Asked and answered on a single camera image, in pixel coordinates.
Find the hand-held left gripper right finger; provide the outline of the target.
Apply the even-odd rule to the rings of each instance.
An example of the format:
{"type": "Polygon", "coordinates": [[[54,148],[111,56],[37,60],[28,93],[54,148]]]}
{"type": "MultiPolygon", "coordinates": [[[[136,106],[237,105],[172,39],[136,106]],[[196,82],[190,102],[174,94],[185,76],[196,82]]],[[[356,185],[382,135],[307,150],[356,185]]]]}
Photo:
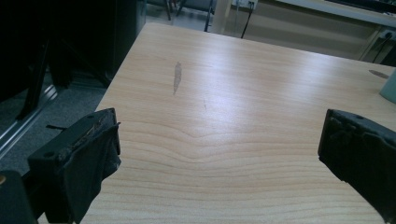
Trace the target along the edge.
{"type": "Polygon", "coordinates": [[[330,109],[318,158],[388,224],[396,224],[396,132],[363,116],[330,109]]]}

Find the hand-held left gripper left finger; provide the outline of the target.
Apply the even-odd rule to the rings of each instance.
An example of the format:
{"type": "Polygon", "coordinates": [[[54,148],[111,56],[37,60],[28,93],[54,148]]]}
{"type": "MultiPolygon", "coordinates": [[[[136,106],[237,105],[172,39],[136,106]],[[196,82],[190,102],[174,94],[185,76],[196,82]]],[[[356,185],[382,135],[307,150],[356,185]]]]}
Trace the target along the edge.
{"type": "Polygon", "coordinates": [[[102,181],[120,167],[119,123],[113,108],[91,113],[28,157],[43,184],[44,213],[51,223],[79,223],[102,181]]]}

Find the pale green container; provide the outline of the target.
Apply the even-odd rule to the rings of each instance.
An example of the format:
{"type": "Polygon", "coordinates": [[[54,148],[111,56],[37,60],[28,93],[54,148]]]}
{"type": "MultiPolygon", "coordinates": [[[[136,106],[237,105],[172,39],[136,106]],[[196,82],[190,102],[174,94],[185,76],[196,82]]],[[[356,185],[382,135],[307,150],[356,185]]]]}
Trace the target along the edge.
{"type": "Polygon", "coordinates": [[[388,101],[396,104],[396,69],[389,76],[379,94],[388,101]]]}

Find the black metal stand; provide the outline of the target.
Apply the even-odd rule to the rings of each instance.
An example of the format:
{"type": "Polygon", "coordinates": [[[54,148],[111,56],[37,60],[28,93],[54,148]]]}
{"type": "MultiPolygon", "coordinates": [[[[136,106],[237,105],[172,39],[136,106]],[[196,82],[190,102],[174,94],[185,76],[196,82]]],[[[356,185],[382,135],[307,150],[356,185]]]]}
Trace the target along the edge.
{"type": "Polygon", "coordinates": [[[38,106],[39,97],[42,90],[44,76],[48,65],[48,53],[50,48],[50,40],[46,39],[38,50],[35,66],[33,68],[32,83],[28,88],[28,92],[23,104],[20,114],[16,117],[17,120],[22,120],[31,114],[38,106]]]}

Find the black cabinet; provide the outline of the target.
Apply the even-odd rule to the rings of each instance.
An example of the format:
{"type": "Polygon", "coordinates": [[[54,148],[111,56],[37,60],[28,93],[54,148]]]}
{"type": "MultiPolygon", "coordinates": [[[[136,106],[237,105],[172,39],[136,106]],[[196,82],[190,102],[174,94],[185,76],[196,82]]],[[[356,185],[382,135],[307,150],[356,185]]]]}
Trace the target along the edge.
{"type": "Polygon", "coordinates": [[[110,70],[114,77],[146,23],[147,0],[112,0],[110,70]]]}

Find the black chair legs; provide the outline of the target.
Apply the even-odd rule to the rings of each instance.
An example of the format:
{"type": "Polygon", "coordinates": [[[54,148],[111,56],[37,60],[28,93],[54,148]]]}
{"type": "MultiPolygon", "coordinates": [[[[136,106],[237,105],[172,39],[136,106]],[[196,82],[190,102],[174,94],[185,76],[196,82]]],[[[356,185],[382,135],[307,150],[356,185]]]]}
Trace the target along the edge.
{"type": "Polygon", "coordinates": [[[169,17],[165,21],[174,26],[209,32],[217,0],[165,0],[169,17]]]}

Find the white wall socket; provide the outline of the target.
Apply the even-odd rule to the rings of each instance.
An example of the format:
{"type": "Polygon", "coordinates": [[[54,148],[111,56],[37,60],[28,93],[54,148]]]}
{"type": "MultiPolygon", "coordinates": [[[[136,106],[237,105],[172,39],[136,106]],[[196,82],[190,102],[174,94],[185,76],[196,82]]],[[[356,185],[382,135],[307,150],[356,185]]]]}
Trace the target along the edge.
{"type": "Polygon", "coordinates": [[[233,0],[232,5],[236,7],[253,8],[255,9],[258,0],[233,0]]]}

